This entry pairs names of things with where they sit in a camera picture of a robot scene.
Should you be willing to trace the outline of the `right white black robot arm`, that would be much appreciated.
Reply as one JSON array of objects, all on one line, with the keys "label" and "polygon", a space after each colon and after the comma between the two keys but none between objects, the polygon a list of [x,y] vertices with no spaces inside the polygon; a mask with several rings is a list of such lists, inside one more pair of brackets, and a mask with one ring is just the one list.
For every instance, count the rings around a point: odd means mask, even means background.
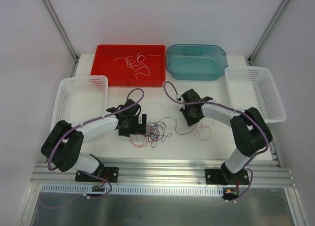
[{"label": "right white black robot arm", "polygon": [[254,107],[236,110],[216,103],[211,97],[201,98],[194,89],[178,96],[177,100],[184,103],[180,112],[189,127],[203,118],[211,118],[232,130],[236,148],[219,169],[205,170],[208,184],[236,184],[246,175],[245,167],[254,156],[273,140],[260,112]]}]

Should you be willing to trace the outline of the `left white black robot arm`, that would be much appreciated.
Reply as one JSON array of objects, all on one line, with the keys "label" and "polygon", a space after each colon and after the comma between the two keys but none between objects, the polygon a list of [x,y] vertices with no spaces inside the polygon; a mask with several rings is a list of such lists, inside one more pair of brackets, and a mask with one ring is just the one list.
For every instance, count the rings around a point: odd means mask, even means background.
[{"label": "left white black robot arm", "polygon": [[108,108],[105,114],[77,125],[58,121],[41,147],[48,170],[74,169],[81,178],[92,181],[104,178],[107,175],[104,164],[94,155],[82,153],[83,143],[114,130],[124,137],[144,135],[147,115],[141,110],[139,103],[128,99],[125,104]]}]

